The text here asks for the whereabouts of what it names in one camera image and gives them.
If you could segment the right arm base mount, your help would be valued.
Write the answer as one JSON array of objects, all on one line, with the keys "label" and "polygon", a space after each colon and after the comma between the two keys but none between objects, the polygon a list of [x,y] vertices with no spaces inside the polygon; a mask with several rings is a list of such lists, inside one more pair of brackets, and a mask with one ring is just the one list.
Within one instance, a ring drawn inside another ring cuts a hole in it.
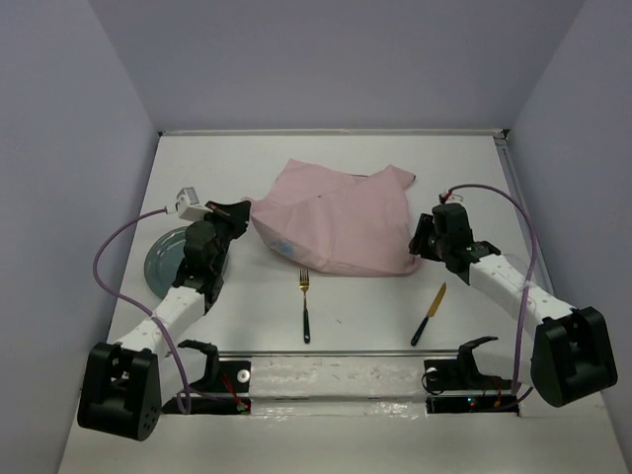
[{"label": "right arm base mount", "polygon": [[497,340],[477,338],[462,344],[454,357],[424,362],[421,383],[429,414],[519,413],[509,376],[483,374],[475,361],[480,347],[489,350]]}]

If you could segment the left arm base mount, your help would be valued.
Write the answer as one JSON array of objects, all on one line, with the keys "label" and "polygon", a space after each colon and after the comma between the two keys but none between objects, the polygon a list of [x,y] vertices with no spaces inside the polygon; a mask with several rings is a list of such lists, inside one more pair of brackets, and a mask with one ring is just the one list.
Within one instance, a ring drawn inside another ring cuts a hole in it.
[{"label": "left arm base mount", "polygon": [[[191,415],[249,415],[251,362],[221,359],[211,343],[184,340],[178,355],[185,368],[191,391]],[[161,413],[184,415],[187,407],[183,383],[174,357],[168,354],[160,364]]]}]

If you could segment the pink cloth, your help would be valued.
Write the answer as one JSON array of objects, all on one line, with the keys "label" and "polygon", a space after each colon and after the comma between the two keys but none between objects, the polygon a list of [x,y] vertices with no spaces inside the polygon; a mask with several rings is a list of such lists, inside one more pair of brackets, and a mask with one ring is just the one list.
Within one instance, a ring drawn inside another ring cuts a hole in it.
[{"label": "pink cloth", "polygon": [[415,181],[393,165],[363,176],[290,160],[268,194],[251,201],[251,222],[270,249],[310,270],[406,276],[421,264],[409,251],[406,190]]}]

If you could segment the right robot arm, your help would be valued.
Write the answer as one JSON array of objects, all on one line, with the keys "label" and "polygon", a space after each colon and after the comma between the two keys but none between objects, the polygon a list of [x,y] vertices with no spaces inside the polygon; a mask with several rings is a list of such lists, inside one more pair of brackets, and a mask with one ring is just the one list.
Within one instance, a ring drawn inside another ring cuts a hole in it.
[{"label": "right robot arm", "polygon": [[414,256],[440,262],[464,283],[494,301],[520,323],[532,340],[528,360],[515,361],[484,336],[462,344],[453,359],[426,364],[433,394],[485,389],[494,378],[534,388],[553,407],[562,407],[615,385],[616,363],[603,315],[577,308],[526,282],[502,252],[473,237],[465,207],[444,203],[422,214],[409,244]]}]

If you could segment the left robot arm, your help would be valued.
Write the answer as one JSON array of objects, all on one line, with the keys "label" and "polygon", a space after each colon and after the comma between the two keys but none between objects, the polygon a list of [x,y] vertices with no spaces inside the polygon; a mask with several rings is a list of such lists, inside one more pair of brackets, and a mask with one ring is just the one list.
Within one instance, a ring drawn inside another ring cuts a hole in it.
[{"label": "left robot arm", "polygon": [[165,401],[174,399],[188,415],[195,396],[205,396],[215,383],[228,392],[238,414],[251,408],[221,369],[217,347],[183,337],[217,301],[230,244],[246,232],[251,204],[200,203],[182,190],[172,210],[189,222],[184,257],[156,308],[116,295],[145,318],[115,342],[90,350],[77,410],[83,429],[143,441],[154,431]]}]

